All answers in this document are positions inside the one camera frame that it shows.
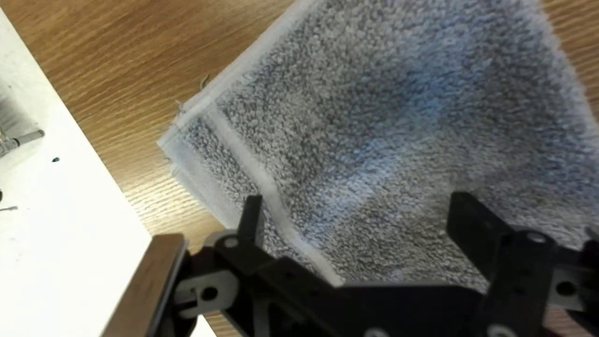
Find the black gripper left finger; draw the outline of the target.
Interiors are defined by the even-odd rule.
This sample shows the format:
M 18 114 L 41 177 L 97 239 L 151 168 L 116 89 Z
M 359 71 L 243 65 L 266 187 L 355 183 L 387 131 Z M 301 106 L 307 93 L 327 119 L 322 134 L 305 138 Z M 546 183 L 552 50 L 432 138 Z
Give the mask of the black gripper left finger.
M 241 245 L 254 245 L 258 237 L 258 228 L 262 226 L 262 196 L 249 194 L 243 204 L 237 237 Z

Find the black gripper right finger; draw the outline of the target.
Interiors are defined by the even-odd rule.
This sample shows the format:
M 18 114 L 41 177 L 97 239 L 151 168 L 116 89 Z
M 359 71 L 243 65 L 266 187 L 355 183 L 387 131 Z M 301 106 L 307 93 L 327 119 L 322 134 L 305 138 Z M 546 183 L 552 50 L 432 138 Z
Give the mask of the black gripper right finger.
M 515 230 L 473 194 L 451 194 L 447 234 L 486 280 L 505 273 L 503 254 Z

